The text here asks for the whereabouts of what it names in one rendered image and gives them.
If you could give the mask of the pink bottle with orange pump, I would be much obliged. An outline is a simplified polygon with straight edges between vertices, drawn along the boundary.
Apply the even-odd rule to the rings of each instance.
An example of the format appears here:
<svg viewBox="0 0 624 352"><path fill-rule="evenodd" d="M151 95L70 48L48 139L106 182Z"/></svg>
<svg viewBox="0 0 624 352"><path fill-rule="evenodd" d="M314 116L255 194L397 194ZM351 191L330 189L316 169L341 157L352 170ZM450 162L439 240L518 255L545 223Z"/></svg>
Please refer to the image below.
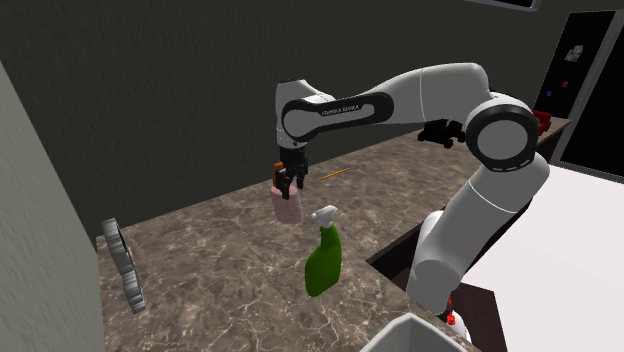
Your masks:
<svg viewBox="0 0 624 352"><path fill-rule="evenodd" d="M273 171L273 186L271 187L270 192L276 219L287 225L296 225L301 223L303 221L303 212L296 184L292 182L289 185L289 198L284 199L282 197L282 191L277 187L277 175L285 173L283 163L275 163L273 165Z"/></svg>

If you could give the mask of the red container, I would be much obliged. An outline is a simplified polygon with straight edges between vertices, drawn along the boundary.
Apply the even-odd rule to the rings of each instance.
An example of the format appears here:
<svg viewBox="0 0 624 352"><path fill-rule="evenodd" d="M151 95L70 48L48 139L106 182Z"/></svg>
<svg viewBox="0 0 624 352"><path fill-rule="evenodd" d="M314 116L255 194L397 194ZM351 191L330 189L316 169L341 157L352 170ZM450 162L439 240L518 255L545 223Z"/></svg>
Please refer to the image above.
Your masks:
<svg viewBox="0 0 624 352"><path fill-rule="evenodd" d="M542 135L544 132L548 131L551 127L551 118L552 115L550 113L547 112L541 112L541 111L537 111L537 110L532 110L532 114L533 116L538 120L539 123L539 129L538 129L538 133L539 135Z"/></svg>

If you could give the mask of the black refrigerator with magnets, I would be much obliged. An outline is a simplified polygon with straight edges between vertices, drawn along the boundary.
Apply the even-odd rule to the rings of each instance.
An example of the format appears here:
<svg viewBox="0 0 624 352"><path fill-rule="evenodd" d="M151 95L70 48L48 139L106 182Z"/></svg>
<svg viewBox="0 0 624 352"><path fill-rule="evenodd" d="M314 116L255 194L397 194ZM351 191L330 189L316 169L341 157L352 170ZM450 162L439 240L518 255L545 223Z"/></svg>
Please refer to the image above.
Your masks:
<svg viewBox="0 0 624 352"><path fill-rule="evenodd" d="M624 184L624 9L568 16L534 109L568 121L551 164Z"/></svg>

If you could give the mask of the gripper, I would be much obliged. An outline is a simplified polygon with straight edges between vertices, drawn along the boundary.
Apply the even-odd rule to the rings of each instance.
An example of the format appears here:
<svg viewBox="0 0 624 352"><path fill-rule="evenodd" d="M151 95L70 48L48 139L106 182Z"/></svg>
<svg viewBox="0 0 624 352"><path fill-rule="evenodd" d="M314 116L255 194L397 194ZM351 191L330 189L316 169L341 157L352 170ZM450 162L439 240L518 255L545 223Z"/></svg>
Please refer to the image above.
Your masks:
<svg viewBox="0 0 624 352"><path fill-rule="evenodd" d="M308 173L308 159L305 154L305 147L301 146L294 149L281 147L280 161L283 163L286 171L277 172L277 188L281 192L281 197L289 200L292 177L296 177L298 189L304 188L305 176Z"/></svg>

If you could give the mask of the green spray bottle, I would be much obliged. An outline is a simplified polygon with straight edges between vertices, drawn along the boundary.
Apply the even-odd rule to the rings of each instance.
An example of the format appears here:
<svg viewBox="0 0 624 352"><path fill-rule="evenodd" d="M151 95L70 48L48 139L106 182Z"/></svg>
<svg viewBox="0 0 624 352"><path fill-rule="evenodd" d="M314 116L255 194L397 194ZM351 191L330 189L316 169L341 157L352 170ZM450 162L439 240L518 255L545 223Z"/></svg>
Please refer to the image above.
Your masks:
<svg viewBox="0 0 624 352"><path fill-rule="evenodd" d="M335 285L340 278L342 244L334 224L338 208L327 205L311 215L314 230L320 235L320 244L309 255L305 264L305 288L311 297L317 297Z"/></svg>

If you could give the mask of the grey sink basin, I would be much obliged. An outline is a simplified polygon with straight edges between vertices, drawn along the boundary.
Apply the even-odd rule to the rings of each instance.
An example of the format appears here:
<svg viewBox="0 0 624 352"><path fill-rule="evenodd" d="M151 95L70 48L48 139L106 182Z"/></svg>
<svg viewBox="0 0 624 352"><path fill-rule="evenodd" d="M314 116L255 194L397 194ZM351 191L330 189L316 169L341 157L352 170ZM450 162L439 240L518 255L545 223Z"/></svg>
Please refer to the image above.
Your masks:
<svg viewBox="0 0 624 352"><path fill-rule="evenodd" d="M360 352L468 352L434 325L406 313L390 321Z"/></svg>

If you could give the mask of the grey ribbed round object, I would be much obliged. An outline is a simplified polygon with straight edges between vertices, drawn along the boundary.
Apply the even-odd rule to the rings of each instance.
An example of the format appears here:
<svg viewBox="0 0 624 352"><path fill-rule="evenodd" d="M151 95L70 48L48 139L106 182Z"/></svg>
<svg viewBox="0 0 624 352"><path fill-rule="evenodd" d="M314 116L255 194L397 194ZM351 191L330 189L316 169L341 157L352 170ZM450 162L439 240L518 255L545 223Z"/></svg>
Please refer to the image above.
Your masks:
<svg viewBox="0 0 624 352"><path fill-rule="evenodd" d="M103 221L102 230L111 258L121 275L126 300L132 313L140 314L146 310L146 303L132 250L115 218Z"/></svg>

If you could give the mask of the black toy vehicle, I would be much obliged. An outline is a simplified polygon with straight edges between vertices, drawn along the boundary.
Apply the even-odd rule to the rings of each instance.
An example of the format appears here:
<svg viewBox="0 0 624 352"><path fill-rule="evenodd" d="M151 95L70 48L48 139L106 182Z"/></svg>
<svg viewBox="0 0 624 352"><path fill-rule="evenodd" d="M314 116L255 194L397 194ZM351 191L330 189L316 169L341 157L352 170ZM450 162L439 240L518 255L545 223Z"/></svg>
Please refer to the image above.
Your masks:
<svg viewBox="0 0 624 352"><path fill-rule="evenodd" d="M459 143L466 141L466 134L462 130L463 125L454 120L429 121L424 125L423 130L418 134L419 141L428 141L443 145L450 149L456 139Z"/></svg>

